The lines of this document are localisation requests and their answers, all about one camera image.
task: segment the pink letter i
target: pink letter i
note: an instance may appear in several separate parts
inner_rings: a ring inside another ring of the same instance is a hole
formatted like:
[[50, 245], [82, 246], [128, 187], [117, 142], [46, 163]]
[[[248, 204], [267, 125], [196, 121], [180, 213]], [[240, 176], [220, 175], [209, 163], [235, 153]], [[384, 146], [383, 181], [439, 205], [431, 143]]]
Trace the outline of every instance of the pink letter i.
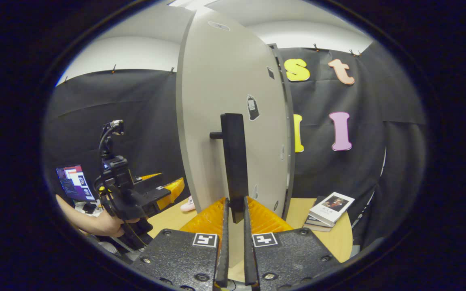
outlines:
[[328, 117], [333, 120], [335, 142], [332, 145], [334, 151], [348, 151], [352, 144], [348, 141], [348, 118], [350, 114], [346, 112], [332, 112]]

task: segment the human arm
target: human arm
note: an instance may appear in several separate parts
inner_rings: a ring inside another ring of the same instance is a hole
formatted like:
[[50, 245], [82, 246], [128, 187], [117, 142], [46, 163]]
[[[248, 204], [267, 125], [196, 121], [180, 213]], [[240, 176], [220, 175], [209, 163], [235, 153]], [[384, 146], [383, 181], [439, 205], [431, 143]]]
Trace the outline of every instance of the human arm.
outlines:
[[[98, 215], [98, 217], [90, 217], [89, 215], [80, 213], [72, 208], [59, 195], [56, 195], [56, 197], [57, 202], [67, 219], [76, 227], [80, 228], [80, 230], [96, 236], [119, 237], [125, 233], [122, 229], [124, 221], [118, 217], [112, 217], [105, 209], [100, 213], [100, 215]], [[139, 219], [127, 220], [128, 223], [135, 223], [138, 221]]]

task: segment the book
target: book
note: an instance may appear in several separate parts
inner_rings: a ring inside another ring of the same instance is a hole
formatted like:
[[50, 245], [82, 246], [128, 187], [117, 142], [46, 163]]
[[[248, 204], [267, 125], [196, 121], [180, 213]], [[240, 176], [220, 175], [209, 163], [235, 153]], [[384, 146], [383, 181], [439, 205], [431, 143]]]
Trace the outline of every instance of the book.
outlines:
[[[316, 199], [316, 201], [314, 202], [314, 205], [313, 206], [316, 206], [318, 203], [320, 203], [323, 199], [325, 199], [326, 196], [318, 196], [318, 198]], [[314, 217], [312, 217], [310, 214], [307, 216], [307, 219], [305, 220], [305, 224], [303, 225], [303, 227], [309, 227], [307, 225], [318, 225], [318, 226], [325, 226], [325, 227], [330, 227], [328, 226], [328, 224], [324, 223], [324, 222], [321, 222], [317, 219], [315, 219]]]
[[309, 215], [333, 227], [335, 222], [338, 221], [339, 217], [350, 207], [354, 200], [346, 195], [333, 192], [316, 206], [312, 207]]
[[308, 224], [308, 223], [303, 224], [303, 227], [307, 227], [310, 230], [316, 230], [317, 232], [329, 232], [332, 230], [332, 227], [330, 226], [319, 226], [319, 225]]

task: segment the computer screen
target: computer screen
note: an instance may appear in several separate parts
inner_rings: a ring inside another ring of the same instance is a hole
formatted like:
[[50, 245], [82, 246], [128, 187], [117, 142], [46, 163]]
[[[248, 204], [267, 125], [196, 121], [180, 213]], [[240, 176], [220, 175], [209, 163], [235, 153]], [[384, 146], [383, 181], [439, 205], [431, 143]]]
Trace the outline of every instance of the computer screen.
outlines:
[[95, 201], [80, 165], [57, 168], [61, 186], [68, 197], [78, 201]]

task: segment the human hand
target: human hand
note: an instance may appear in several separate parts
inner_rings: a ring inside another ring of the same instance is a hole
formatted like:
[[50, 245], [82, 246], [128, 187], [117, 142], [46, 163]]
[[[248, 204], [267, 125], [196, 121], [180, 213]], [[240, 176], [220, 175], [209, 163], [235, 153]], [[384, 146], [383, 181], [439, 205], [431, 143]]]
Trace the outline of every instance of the human hand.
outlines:
[[[136, 223], [139, 219], [126, 220], [127, 223]], [[94, 230], [92, 234], [97, 236], [113, 236], [115, 238], [122, 236], [125, 231], [122, 228], [124, 221], [118, 217], [112, 217], [105, 209], [95, 217]]]

